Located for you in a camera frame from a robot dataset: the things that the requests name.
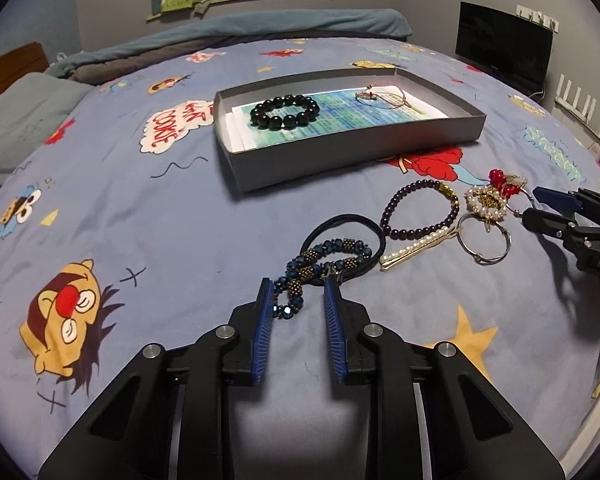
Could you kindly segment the pearl bar hair clip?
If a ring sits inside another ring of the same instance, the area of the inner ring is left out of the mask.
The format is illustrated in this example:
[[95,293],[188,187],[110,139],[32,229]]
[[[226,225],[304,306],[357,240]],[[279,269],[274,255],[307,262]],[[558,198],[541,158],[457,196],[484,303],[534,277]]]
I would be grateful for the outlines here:
[[424,236],[420,240],[415,240],[411,245],[407,245],[396,252],[382,255],[379,259],[379,269],[381,272],[387,272],[398,264],[404,263],[408,259],[421,254],[425,250],[437,247],[446,240],[456,237],[459,232],[460,228],[458,226],[454,226],[454,228],[448,228],[446,226],[445,228],[434,231],[432,234]]

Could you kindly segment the blue green printed paper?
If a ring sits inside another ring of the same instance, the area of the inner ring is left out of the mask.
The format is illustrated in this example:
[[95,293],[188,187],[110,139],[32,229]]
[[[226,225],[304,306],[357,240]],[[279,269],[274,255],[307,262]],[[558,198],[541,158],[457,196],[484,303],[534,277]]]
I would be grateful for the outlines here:
[[365,128],[448,116],[395,84],[286,94],[234,106],[225,115],[236,153]]

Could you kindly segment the blue folded blanket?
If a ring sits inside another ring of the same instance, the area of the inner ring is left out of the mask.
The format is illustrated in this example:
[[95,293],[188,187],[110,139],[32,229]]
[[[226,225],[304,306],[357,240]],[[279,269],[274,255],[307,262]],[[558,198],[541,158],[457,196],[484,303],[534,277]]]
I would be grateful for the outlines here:
[[56,62],[45,73],[64,79],[72,68],[89,62],[111,61],[140,54],[181,42],[226,36],[256,36],[280,32],[371,32],[390,36],[390,39],[407,40],[412,34],[405,16],[393,9],[298,9],[252,11],[205,18],[164,32],[140,37],[124,44],[94,52],[73,54]]

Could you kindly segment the small silver ring bangle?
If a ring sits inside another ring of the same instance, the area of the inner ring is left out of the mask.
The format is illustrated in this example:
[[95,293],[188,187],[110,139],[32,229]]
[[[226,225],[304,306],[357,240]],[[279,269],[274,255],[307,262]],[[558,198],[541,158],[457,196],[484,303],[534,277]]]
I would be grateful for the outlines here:
[[506,204],[507,211],[517,219],[521,219],[524,212],[530,208],[536,208],[536,201],[526,188],[520,188],[518,193],[514,194]]

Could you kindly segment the grey shallow cardboard box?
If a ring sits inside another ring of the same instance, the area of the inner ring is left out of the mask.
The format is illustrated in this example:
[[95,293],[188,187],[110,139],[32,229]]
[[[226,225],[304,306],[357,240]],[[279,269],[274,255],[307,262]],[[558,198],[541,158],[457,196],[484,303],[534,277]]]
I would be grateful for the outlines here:
[[[404,122],[318,136],[236,153],[228,146],[225,115],[237,105],[273,96],[395,84],[448,114],[442,119]],[[219,91],[213,103],[220,148],[242,192],[313,176],[359,162],[445,148],[479,139],[486,115],[449,90],[400,68],[340,68],[260,80]]]

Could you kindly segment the blue cartoon bed sheet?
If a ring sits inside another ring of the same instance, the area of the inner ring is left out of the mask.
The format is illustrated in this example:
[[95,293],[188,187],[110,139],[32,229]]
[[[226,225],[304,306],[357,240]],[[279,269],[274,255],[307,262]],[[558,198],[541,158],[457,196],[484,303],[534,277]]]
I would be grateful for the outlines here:
[[[239,194],[210,122],[216,92],[333,68],[405,68],[486,115],[479,140]],[[600,192],[600,165],[554,117],[484,73],[385,39],[265,40],[181,56],[94,89],[0,189],[0,441],[35,477],[144,344],[190,344],[277,278],[322,221],[378,219],[421,177],[457,193],[495,168]],[[468,222],[343,285],[373,320],[470,355],[565,462],[600,380],[600,282],[507,218]]]

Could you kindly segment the wooden headboard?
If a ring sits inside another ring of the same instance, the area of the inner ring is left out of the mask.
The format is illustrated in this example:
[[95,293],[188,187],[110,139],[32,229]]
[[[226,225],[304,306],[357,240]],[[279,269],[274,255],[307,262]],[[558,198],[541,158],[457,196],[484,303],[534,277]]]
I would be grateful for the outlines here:
[[30,42],[0,56],[0,95],[15,81],[30,73],[43,73],[48,64],[43,47]]

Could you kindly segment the grey blue pillow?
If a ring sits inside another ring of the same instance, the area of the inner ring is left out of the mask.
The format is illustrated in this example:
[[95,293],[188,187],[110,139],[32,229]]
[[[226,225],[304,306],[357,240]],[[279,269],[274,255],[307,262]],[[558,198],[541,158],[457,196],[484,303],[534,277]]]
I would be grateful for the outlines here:
[[30,73],[0,95],[0,186],[92,90],[88,84]]

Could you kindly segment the grey folded blanket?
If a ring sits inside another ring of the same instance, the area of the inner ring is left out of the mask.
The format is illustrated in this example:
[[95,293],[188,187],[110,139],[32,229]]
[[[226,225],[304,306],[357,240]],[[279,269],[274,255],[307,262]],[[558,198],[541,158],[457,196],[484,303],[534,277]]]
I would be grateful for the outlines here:
[[390,39],[390,36],[372,34],[371,32],[326,32],[326,30],[305,30],[304,32],[280,32],[256,36],[226,36],[194,39],[172,46],[149,50],[140,54],[124,56],[111,61],[89,62],[77,68],[72,68],[64,79],[97,86],[121,76],[129,75],[151,65],[184,54],[201,52],[208,48],[230,47],[235,44],[250,44],[265,40],[296,40],[300,38],[373,38]]

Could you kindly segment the white wall socket strip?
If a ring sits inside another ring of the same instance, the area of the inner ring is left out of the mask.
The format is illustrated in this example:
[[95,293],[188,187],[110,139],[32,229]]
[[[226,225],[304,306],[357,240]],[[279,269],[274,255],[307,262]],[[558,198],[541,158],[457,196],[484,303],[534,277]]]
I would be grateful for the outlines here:
[[541,25],[544,28],[551,30],[554,34],[558,34],[559,32],[559,22],[556,18],[544,14],[541,11],[535,11],[526,6],[522,6],[521,4],[517,4],[515,14],[518,18],[522,18],[523,20]]

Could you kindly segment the round pearl hair clip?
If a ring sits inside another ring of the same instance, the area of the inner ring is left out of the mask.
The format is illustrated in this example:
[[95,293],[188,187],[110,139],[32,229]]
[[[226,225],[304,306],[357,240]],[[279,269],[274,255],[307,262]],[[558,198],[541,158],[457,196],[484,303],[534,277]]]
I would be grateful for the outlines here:
[[506,216],[506,199],[491,185],[468,188],[465,202],[468,211],[484,221],[500,222]]

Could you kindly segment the black flat television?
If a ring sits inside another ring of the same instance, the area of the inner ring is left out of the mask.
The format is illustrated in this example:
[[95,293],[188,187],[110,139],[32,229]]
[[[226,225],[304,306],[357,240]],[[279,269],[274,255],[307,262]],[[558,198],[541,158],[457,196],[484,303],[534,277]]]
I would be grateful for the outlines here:
[[532,21],[462,1],[455,53],[504,84],[535,94],[544,89],[553,37]]

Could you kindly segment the white wifi router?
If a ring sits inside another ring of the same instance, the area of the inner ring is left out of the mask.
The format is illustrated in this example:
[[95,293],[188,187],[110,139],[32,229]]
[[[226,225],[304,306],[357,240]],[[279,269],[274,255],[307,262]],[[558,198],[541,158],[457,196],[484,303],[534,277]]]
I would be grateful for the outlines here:
[[600,144],[600,128],[592,127],[597,100],[590,94],[583,94],[582,88],[573,84],[565,74],[560,74],[554,95],[554,104],[566,112],[590,136]]

